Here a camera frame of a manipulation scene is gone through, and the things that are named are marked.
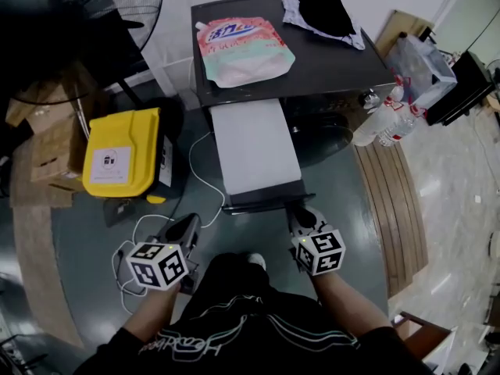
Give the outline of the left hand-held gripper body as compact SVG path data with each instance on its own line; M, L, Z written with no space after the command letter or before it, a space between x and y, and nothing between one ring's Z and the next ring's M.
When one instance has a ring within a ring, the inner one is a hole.
M193 295L198 281L198 264L190 260L196 243L163 244L139 242L126 257L139 286L168 291L180 285L180 292Z

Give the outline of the plain wooden board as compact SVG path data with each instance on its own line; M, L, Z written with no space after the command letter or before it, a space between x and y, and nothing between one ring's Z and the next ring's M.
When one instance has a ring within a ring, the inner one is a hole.
M434 23L407 12L393 10L375 41L375 45L378 52L385 57L399 38L400 33L420 36L428 27L433 30Z

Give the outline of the person's left forearm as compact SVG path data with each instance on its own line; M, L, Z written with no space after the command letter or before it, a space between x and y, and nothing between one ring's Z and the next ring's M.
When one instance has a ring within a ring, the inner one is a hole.
M123 329L137 339L147 342L170 323L180 285L167 291L151 290L137 310L123 325Z

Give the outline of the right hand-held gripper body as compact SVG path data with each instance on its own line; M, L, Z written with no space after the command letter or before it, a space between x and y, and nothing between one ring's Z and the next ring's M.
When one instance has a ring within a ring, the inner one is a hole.
M346 247L337 229L326 226L321 232L312 231L291 239L295 261L311 276L337 271L343 263Z

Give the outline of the person's black trousers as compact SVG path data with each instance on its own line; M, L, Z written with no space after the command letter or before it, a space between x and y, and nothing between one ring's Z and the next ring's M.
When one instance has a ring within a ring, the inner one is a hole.
M269 276L260 265L250 263L244 255L224 253L210 262L193 298L219 301L235 295L260 295L269 289Z

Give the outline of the pink detergent pouch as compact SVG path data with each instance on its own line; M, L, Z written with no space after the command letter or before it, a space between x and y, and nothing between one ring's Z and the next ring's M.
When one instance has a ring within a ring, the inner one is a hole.
M271 80L295 63L295 55L262 17L197 22L195 29L206 78L218 88Z

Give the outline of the wooden slatted board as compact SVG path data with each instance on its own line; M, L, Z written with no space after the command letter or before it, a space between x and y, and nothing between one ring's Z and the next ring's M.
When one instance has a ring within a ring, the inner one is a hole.
M384 260L387 295L407 288L428 264L419 199L400 145L353 148Z

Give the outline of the clear plastic storage bin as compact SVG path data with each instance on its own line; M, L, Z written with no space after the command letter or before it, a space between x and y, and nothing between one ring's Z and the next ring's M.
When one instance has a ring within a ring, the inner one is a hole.
M387 64L403 78L403 100L418 109L430 109L456 85L456 75L431 42L406 33L387 54Z

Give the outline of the brown white-topped side table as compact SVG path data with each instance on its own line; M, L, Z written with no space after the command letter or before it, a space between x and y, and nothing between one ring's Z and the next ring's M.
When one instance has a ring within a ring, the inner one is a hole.
M391 322L412 354L435 374L444 372L456 329L443 328L404 311L396 315Z

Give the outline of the person's right forearm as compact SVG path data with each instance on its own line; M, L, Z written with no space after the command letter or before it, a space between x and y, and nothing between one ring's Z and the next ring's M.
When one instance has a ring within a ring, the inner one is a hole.
M336 272L309 278L321 305L355 337L359 338L379 328L391 327L387 316Z

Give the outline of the white patterned cloth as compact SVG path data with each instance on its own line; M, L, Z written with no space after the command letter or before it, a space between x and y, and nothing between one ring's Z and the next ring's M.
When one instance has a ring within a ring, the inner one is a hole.
M337 36L332 36L330 34L326 34L316 29L315 27L311 27L310 25L308 25L307 22L302 17L302 14L299 12L299 0L281 0L281 1L284 7L284 17L282 19L284 23L289 23L297 27L301 27L302 29L312 31L314 34L319 35L323 38L342 41L347 45L356 48L359 51L363 51L366 48L363 40L362 28L360 27L356 19L350 16L349 12L348 12L348 18L352 22L354 33L348 34L346 36L337 37Z

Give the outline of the flattened cardboard sheet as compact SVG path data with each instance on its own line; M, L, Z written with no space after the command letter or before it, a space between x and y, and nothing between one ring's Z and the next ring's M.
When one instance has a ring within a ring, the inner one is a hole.
M52 233L52 209L72 206L72 194L30 181L32 141L12 158L9 204L23 287L38 326L77 348L84 343L63 290Z

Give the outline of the tall black cabinet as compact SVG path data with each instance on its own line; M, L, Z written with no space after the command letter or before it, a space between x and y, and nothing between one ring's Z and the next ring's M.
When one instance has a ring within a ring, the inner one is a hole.
M457 84L427 110L429 126L448 126L470 110L494 89L491 75L473 52L464 52L453 65Z

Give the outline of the black washing machine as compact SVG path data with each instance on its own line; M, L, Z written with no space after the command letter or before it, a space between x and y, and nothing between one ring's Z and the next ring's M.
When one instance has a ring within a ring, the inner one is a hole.
M192 23L227 17L270 21L295 55L291 69L272 80L222 89L205 74L194 48L196 94L205 116L211 107L276 98L291 132L300 167L322 162L350 143L369 103L379 105L395 85L394 76L370 38L363 50L284 23L282 0L222 0L191 7Z

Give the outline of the yellow-lidded black waste bin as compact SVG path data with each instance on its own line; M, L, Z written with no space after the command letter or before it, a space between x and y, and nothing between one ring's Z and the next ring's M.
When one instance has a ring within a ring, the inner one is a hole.
M83 169L88 194L152 204L181 196L188 177L177 144L184 108L174 98L155 98L152 104L90 121Z

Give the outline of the white pull-out drawer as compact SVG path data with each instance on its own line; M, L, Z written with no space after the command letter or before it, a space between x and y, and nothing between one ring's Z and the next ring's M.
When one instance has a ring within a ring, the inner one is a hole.
M298 157L278 99L209 109L229 215L284 209L314 198L305 189Z

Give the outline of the large black pedestal fan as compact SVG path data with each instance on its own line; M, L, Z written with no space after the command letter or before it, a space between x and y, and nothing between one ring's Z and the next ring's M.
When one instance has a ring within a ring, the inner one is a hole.
M129 77L163 0L0 0L0 98L82 63L100 88Z

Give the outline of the person's black printed shirt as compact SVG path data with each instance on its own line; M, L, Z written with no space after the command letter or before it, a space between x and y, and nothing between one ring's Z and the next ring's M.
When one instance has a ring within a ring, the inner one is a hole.
M74 375L434 375L392 327L355 337L316 301L272 291L204 305L147 342L120 329Z

